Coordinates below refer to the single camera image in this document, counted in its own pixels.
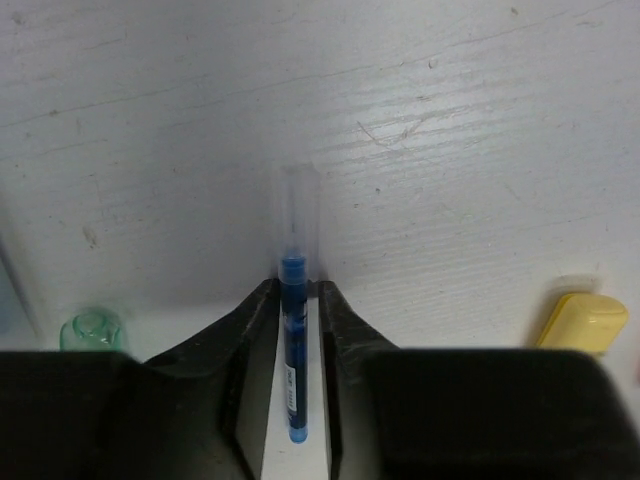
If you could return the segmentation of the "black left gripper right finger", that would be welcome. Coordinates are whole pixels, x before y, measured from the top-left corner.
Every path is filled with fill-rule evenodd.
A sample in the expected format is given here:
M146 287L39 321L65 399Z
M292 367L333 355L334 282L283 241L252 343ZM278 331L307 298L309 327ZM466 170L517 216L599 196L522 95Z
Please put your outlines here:
M333 479L635 479L639 436L592 357L400 348L318 286Z

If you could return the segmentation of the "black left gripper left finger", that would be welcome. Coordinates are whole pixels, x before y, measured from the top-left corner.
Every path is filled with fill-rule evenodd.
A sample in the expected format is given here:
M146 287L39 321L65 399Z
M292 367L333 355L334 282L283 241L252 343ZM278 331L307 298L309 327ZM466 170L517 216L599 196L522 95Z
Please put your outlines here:
M279 330L280 284L180 344L124 364L101 418L97 479L258 479Z

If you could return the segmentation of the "blue ink pen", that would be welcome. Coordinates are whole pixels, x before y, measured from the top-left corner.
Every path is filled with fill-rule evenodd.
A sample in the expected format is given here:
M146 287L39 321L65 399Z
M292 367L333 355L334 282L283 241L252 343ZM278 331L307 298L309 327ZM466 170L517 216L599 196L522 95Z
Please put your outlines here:
M285 404L290 440L308 437L308 290L317 256L318 177L310 164L281 169L278 279L284 327Z

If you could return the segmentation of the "yellow cap highlighter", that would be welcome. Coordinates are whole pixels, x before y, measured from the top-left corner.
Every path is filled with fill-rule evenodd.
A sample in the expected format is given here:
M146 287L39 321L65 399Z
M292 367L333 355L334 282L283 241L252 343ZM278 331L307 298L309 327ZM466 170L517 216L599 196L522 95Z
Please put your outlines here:
M562 296L545 324L535 346L605 354L629 319L618 300L594 293Z

